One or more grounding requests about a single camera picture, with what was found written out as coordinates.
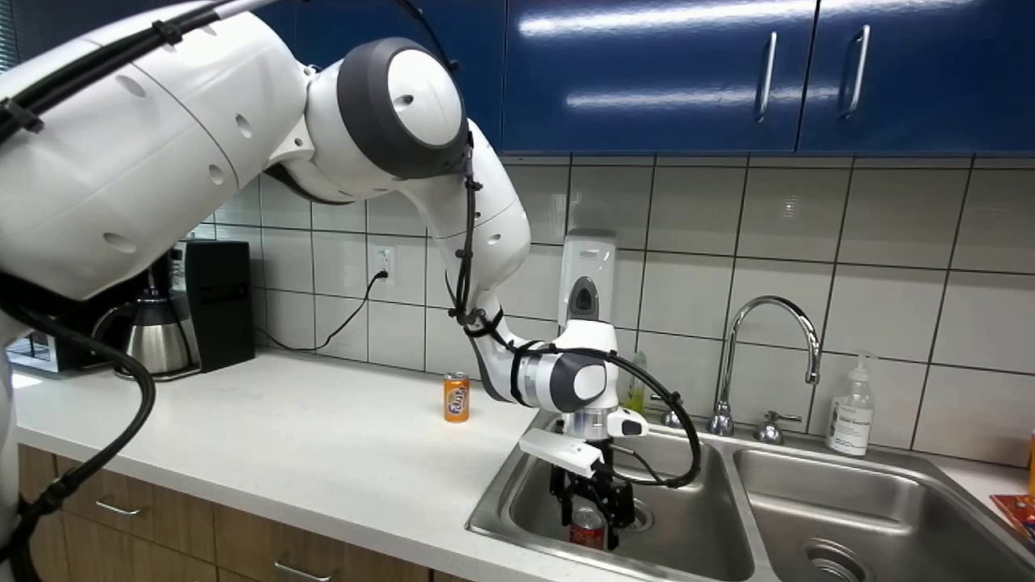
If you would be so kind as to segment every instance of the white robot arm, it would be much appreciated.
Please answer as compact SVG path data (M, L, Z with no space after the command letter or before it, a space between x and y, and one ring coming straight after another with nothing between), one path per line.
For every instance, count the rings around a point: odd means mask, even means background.
M249 3L217 6L230 16ZM0 97L188 10L197 6L142 13L0 71ZM420 45L369 42L317 74L262 19L239 13L133 58L42 116L19 100L0 110L23 116L23 129L0 133L0 304L32 307L26 288L87 301L275 168L323 204L404 194L417 207L443 252L453 317L472 336L485 391L566 414L566 437L530 437L527 453L592 479L602 456L585 440L647 433L644 417L618 407L608 323L572 320L553 343L508 330L495 291L527 255L527 217L446 68ZM0 310L0 343L16 333ZM0 534L16 521L13 479L6 462Z

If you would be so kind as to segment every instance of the wooden cabinet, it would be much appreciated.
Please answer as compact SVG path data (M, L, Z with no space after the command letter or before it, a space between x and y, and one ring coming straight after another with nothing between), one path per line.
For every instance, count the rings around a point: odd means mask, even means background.
M230 508L217 511L217 563L223 572L249 582L278 582L291 576L333 582L427 582L427 569L420 566Z
M23 495L39 495L74 462L23 446ZM45 582L453 582L414 563L281 527L243 511L94 475L32 537Z

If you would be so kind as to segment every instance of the white countertop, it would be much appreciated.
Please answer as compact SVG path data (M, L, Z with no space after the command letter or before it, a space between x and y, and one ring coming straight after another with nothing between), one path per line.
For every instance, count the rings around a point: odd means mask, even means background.
M110 372L19 378L16 437L87 459L136 401ZM463 579L621 579L466 530L530 417L472 391L472 417L446 424L430 375L259 356L158 385L110 469ZM986 508L993 491L1025 491L1019 469L935 462Z

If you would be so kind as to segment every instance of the blue cabinet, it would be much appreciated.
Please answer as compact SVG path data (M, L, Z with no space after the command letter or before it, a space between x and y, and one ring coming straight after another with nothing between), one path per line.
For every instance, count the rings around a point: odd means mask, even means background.
M395 0L307 0L285 3L285 39L307 65L327 68L349 49L404 36L427 49L427 32ZM469 116L498 139L498 81L501 81L501 0L420 0L446 55L459 61L456 87Z
M792 152L815 0L511 0L511 152Z
M1032 0L822 0L799 152L1035 152Z

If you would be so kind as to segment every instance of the sink basin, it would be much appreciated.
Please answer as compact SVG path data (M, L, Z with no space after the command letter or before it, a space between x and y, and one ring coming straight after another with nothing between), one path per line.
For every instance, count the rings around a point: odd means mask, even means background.
M1032 579L922 459L741 449L737 472L779 579Z
M682 472L679 430L653 427L637 449ZM521 449L482 495L469 530L637 579L750 582L1035 582L1035 556L1006 524L919 456L831 456L702 433L702 472L686 488L634 488L637 524L615 553L566 543L550 469Z

